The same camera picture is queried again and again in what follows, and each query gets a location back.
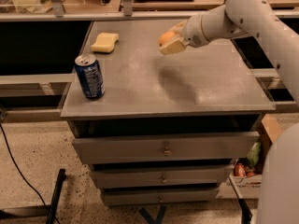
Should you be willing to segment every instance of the drawer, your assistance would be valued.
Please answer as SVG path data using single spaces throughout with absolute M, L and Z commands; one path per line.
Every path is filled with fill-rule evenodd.
M 245 157 L 257 132 L 122 136 L 75 139 L 83 164 L 236 159 Z
M 186 203 L 209 201 L 216 198 L 218 188 L 214 189 L 179 189 L 153 191 L 127 191 L 102 193 L 101 198 L 105 205 L 131 205 L 155 203 Z
M 91 177 L 99 189 L 172 186 L 225 182 L 233 165 L 157 167 L 93 171 Z

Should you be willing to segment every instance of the yellow sponge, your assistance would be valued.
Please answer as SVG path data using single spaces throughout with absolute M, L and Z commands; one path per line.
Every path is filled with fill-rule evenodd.
M 91 45 L 92 52 L 110 53 L 113 51 L 114 44 L 118 40 L 118 34 L 101 33 L 96 37 L 96 41 Z

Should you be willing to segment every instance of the speckled floor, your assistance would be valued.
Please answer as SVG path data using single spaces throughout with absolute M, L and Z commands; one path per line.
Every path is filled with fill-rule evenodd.
M 277 115 L 283 129 L 299 117 L 294 114 Z M 64 182 L 57 210 L 61 224 L 111 223 L 140 224 L 148 222 L 139 214 L 145 208 L 155 218 L 159 205 L 106 207 L 100 191 L 89 177 L 89 167 L 82 165 L 72 147 L 74 139 L 67 123 L 59 120 L 57 111 L 12 112 L 3 127 L 16 162 L 30 183 L 50 203 L 60 168 L 65 168 Z M 0 209 L 40 205 L 38 196 L 22 180 L 8 156 L 3 135 L 0 135 Z M 248 200 L 253 215 L 257 201 Z M 163 224 L 170 223 L 241 223 L 241 212 L 236 200 L 166 204 Z M 45 223 L 45 217 L 0 220 L 0 223 Z

